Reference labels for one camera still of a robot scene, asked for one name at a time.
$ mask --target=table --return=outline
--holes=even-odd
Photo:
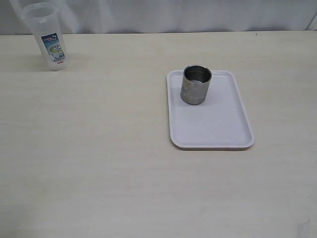
[[[317,236],[317,32],[0,36],[0,237]],[[181,151],[166,75],[236,76],[248,151]]]

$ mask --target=printed label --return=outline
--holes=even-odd
[[[55,62],[57,64],[63,63],[65,60],[65,54],[60,45],[57,33],[42,36],[42,41],[49,53],[52,62]]]

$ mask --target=white backdrop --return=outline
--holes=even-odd
[[[317,13],[317,0],[52,1],[63,33],[306,30]],[[0,1],[0,17],[0,34],[30,33],[8,0]]]

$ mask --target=plastic tray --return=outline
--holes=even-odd
[[[183,71],[167,76],[169,131],[172,142],[184,149],[247,149],[254,135],[232,73],[213,70],[206,100],[189,105],[180,98]]]

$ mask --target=stainless steel cup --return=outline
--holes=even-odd
[[[211,81],[211,71],[201,65],[190,65],[184,69],[180,97],[185,103],[198,105],[207,96]]]

